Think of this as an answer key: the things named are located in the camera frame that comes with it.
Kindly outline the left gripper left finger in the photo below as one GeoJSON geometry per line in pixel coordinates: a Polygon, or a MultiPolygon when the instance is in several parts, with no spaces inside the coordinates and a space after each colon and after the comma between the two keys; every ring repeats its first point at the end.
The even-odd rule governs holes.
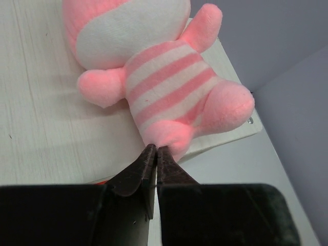
{"type": "Polygon", "coordinates": [[[103,184],[1,187],[1,245],[147,245],[156,147],[103,184]]]}

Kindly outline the red shark plush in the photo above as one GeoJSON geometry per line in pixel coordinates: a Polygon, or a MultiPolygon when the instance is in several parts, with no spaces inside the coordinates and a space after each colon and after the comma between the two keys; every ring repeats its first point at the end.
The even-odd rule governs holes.
{"type": "Polygon", "coordinates": [[[94,184],[94,185],[103,185],[103,184],[105,184],[106,182],[107,182],[108,180],[97,180],[97,181],[94,181],[92,184],[94,184]]]}

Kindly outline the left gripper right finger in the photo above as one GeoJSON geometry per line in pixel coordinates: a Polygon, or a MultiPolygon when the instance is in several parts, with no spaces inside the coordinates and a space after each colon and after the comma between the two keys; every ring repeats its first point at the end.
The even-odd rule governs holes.
{"type": "Polygon", "coordinates": [[[264,183],[199,184],[157,151],[163,245],[300,245],[282,193],[264,183]]]}

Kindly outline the pink frog plush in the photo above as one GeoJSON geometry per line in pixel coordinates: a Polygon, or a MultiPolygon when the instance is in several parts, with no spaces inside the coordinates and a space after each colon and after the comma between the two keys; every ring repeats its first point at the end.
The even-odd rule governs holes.
{"type": "Polygon", "coordinates": [[[193,138],[232,131],[252,115],[243,85],[202,58],[215,43],[222,11],[190,1],[63,1],[70,49],[84,68],[81,95],[102,108],[126,99],[145,145],[181,159],[193,138]]]}

